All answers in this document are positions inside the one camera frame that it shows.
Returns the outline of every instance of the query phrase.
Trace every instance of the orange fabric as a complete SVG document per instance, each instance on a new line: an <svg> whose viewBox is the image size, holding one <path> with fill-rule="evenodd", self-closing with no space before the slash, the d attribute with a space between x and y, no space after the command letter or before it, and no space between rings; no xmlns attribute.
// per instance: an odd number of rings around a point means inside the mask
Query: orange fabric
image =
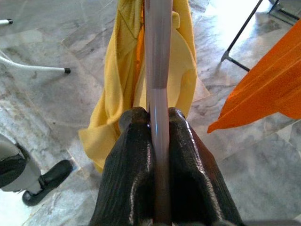
<svg viewBox="0 0 301 226"><path fill-rule="evenodd" d="M208 133L277 112L301 118L301 20L236 86Z"/></svg>

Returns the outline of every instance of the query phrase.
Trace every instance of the black rubber foot cap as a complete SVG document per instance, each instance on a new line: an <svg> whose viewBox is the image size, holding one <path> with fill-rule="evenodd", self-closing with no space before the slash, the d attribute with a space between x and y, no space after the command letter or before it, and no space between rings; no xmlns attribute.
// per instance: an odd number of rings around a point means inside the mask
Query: black rubber foot cap
<svg viewBox="0 0 301 226"><path fill-rule="evenodd" d="M37 194L25 191L22 201L27 206L37 205L49 192L58 187L72 172L72 163L69 160L62 160L52 167L47 173L40 176L42 190Z"/></svg>
<svg viewBox="0 0 301 226"><path fill-rule="evenodd" d="M65 73L66 74L70 74L71 73L71 69L70 68L65 68Z"/></svg>

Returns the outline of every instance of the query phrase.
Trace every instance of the yellow towel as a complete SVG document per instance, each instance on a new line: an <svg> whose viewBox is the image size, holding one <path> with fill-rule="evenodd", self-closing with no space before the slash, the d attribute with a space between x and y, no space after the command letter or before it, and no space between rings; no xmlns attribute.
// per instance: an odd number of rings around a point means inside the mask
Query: yellow towel
<svg viewBox="0 0 301 226"><path fill-rule="evenodd" d="M143 0L119 0L115 25L108 45L104 90L87 129L79 137L87 156L99 172L120 135L118 119L133 107L146 108ZM188 0L174 0L168 106L186 116L196 85L194 38Z"/></svg>

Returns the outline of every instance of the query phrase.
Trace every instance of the tile floor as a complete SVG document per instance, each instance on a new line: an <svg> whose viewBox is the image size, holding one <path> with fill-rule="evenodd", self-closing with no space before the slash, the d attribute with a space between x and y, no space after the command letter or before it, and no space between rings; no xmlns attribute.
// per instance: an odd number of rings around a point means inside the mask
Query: tile floor
<svg viewBox="0 0 301 226"><path fill-rule="evenodd" d="M300 12L299 0L283 1ZM227 95L246 71L220 58L257 0L190 0L198 88L188 120L216 157L245 220L301 219L301 121L275 114L240 128L207 134ZM77 130L89 124L102 92L106 46L117 0L0 0L0 50L30 65L70 67L70 75L22 71L0 64L0 133L17 139L42 171L61 159L75 170L35 207L0 191L4 226L86 225L101 175L84 154ZM268 16L264 0L231 51L253 67L290 29Z"/></svg>

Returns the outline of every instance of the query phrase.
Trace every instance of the chair leg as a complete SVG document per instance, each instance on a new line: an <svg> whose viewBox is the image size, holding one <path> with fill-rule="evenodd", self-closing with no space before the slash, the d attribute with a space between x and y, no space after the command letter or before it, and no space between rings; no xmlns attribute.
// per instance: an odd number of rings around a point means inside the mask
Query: chair leg
<svg viewBox="0 0 301 226"><path fill-rule="evenodd" d="M12 24L12 23L13 23L12 19L0 20L0 25L7 25L7 24Z"/></svg>
<svg viewBox="0 0 301 226"><path fill-rule="evenodd" d="M33 71L42 71L42 72L61 72L61 73L66 73L66 74L70 74L70 72L71 72L70 68L22 65L22 64L18 64L13 61L10 61L2 56L0 56L0 63L10 66L10 67L20 68L23 70L33 70Z"/></svg>

